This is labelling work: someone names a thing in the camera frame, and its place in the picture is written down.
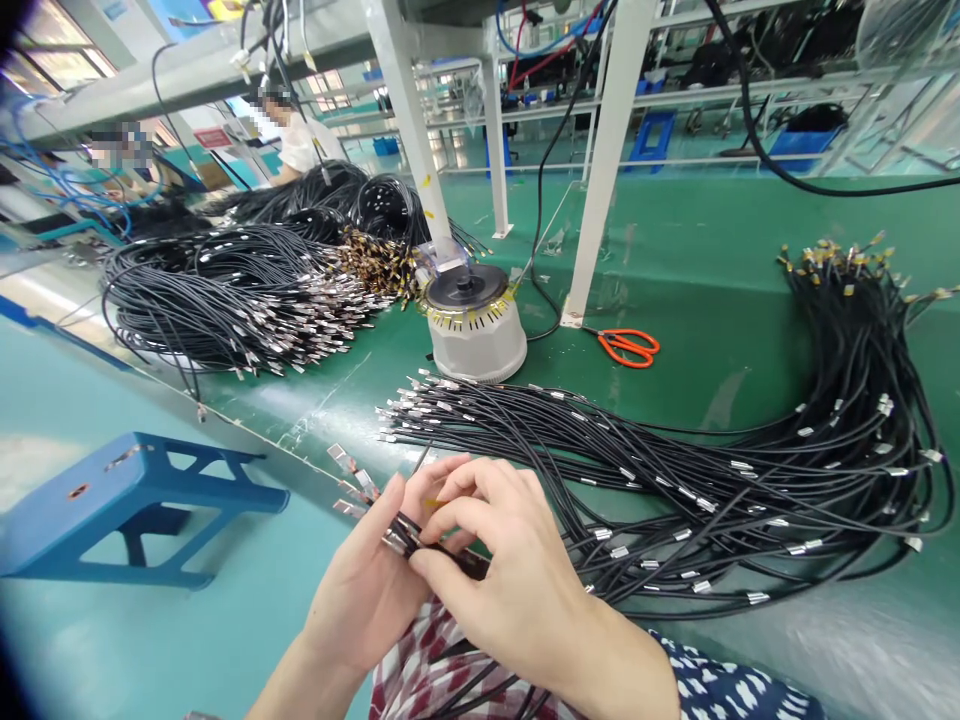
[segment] white shirt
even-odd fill
[[[320,161],[314,149],[314,138],[320,143],[320,156],[324,162],[347,159],[340,140],[330,128],[310,117],[304,122],[300,113],[295,112],[290,116],[289,124],[280,131],[280,162],[301,173],[316,167]]]

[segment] hand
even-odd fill
[[[469,455],[427,465],[409,481],[394,475],[357,523],[327,568],[310,607],[301,641],[361,679],[389,652],[428,599],[430,589],[381,538],[403,513],[421,527],[449,473]],[[469,538],[448,546],[459,552]]]
[[[433,550],[410,564],[476,647],[595,720],[679,717],[666,654],[585,592],[535,473],[481,458],[451,472],[437,500],[449,503],[427,522],[423,542],[460,527],[486,544],[490,569],[471,580]]]

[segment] red sign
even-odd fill
[[[223,128],[208,128],[206,130],[194,130],[193,136],[200,143],[200,147],[207,150],[213,150],[218,147],[231,147],[233,141]]]

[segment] red checkered fabric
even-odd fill
[[[420,608],[413,624],[374,672],[370,720],[413,720],[440,710],[457,690],[490,662],[487,655],[474,651],[430,663],[432,658],[442,655],[461,640],[460,627],[439,600],[434,598]],[[457,704],[462,705],[492,690],[510,674],[498,667]],[[514,720],[529,689],[529,683],[520,680],[492,702],[460,717],[465,720]],[[540,689],[535,691],[534,701],[542,692]],[[537,718],[582,720],[583,715],[551,696],[537,712]]]

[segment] black lid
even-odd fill
[[[493,265],[448,270],[427,285],[427,302],[440,310],[473,310],[500,298],[507,274]]]

